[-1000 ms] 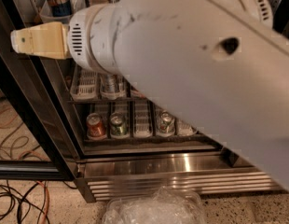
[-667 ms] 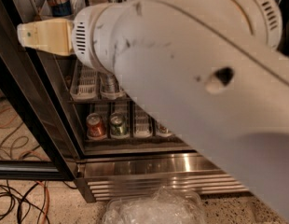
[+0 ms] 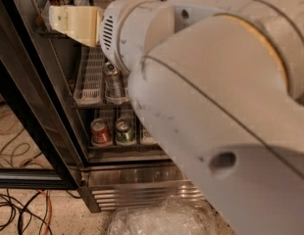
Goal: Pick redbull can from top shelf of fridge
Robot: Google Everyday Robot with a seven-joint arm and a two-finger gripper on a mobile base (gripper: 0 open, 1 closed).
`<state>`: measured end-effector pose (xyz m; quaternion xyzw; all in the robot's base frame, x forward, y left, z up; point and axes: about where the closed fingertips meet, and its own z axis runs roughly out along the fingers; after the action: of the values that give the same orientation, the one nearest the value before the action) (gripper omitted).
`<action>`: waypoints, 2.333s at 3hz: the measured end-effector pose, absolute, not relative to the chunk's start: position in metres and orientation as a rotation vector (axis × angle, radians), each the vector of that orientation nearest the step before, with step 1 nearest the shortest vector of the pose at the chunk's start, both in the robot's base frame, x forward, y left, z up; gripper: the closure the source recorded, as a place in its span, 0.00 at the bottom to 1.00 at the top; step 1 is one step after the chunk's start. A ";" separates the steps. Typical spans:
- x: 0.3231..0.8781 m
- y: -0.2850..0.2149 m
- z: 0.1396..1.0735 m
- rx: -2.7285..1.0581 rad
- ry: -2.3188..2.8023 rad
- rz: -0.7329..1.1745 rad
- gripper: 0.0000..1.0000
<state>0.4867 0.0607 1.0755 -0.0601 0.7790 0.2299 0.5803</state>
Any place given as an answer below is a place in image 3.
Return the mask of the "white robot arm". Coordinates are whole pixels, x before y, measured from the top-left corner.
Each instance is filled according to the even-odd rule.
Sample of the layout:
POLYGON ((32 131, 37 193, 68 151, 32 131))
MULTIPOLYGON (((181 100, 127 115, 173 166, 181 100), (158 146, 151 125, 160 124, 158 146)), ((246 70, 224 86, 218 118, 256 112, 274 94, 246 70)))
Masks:
POLYGON ((304 0, 53 6, 127 73, 143 125, 237 235, 304 235, 304 0))

